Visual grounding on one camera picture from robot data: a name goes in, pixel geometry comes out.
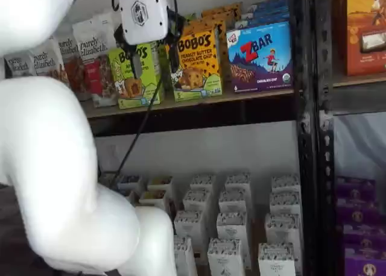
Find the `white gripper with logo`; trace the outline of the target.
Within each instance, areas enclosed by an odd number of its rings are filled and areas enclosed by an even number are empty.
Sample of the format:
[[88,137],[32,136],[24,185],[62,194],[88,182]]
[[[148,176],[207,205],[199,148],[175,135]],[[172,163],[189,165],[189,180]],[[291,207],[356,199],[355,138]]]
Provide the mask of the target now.
[[137,45],[158,40],[169,46],[171,73],[178,71],[181,15],[177,0],[114,0],[114,11],[120,19],[114,37],[119,47],[132,46],[131,69],[135,79],[142,75]]

